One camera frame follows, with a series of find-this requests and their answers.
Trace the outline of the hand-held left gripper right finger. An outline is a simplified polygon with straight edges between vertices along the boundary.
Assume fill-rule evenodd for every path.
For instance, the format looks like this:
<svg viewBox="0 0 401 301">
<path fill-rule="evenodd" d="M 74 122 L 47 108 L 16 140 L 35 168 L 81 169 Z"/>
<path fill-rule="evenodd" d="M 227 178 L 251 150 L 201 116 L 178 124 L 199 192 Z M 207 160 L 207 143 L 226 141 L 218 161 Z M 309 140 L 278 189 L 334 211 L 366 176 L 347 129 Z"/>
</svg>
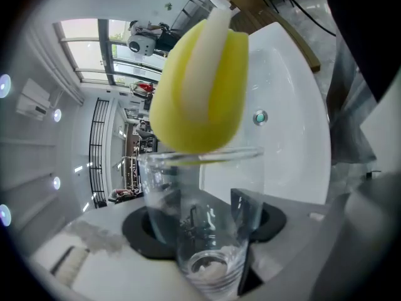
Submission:
<svg viewBox="0 0 401 301">
<path fill-rule="evenodd" d="M 252 234 L 259 228 L 262 204 L 255 199 L 254 193 L 243 189 L 231 189 L 231 214 L 236 225 L 236 240 L 240 244 L 241 263 L 243 264 L 237 294 L 240 296 L 250 267 L 249 246 Z"/>
</svg>

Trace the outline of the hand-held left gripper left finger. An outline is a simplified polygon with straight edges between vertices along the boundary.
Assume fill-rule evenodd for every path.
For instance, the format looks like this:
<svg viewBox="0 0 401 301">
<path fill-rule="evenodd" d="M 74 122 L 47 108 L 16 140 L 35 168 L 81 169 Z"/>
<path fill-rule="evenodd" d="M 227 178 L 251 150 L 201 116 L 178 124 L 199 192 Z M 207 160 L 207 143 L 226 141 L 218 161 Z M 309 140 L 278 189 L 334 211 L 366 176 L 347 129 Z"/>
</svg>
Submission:
<svg viewBox="0 0 401 301">
<path fill-rule="evenodd" d="M 174 183 L 153 187 L 146 193 L 146 206 L 156 239 L 169 248 L 176 248 L 180 226 L 180 189 Z"/>
</svg>

